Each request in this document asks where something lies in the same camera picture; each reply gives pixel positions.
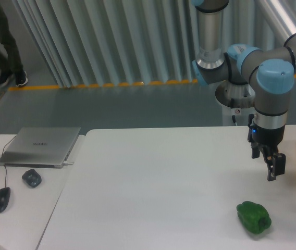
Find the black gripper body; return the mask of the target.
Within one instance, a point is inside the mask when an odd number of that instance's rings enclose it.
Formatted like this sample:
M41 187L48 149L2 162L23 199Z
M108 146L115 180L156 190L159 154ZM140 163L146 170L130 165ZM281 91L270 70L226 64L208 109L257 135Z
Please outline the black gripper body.
M276 129L267 129L260 127L255 121L255 115L248 116L248 142L251 146L259 147L263 156L272 156L278 154L278 144L283 139L285 126Z

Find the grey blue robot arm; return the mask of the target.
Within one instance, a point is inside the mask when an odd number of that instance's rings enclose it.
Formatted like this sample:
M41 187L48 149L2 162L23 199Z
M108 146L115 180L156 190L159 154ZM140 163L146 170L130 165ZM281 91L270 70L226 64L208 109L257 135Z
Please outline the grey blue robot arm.
M248 116L252 158L263 157L268 181L284 174L286 156L278 149L283 139L291 90L296 75L296 12L287 1L257 1L256 5L282 46L263 51L234 44L222 51L223 11L228 1L193 1L199 15L200 50L192 65L198 82L226 81L247 97L254 112Z

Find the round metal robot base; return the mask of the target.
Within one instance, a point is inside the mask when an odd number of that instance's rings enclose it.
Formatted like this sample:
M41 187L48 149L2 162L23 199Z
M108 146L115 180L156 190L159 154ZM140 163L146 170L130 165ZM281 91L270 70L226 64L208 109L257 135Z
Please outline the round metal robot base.
M254 106L255 92L248 83L235 84L223 81L215 90L216 100L229 108L251 108Z

